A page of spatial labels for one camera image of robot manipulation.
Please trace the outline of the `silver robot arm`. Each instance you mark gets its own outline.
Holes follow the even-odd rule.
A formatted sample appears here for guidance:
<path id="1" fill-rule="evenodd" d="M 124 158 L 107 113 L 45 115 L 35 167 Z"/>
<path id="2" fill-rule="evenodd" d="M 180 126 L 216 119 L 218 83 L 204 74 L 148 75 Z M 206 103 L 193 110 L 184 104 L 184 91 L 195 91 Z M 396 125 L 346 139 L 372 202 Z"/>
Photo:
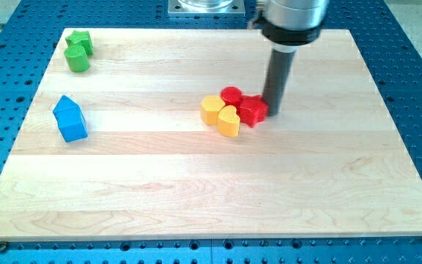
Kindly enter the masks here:
<path id="1" fill-rule="evenodd" d="M 320 36 L 328 5 L 329 0 L 257 1 L 247 28 L 260 26 L 274 50 L 292 53 Z"/>

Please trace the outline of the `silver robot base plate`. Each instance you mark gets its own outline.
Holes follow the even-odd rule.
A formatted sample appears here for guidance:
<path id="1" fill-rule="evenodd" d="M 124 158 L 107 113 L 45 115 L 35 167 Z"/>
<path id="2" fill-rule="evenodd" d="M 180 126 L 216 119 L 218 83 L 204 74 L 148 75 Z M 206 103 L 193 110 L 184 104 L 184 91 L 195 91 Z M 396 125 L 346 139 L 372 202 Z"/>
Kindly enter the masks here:
<path id="1" fill-rule="evenodd" d="M 168 0 L 169 15 L 243 15 L 244 13 L 243 0 Z"/>

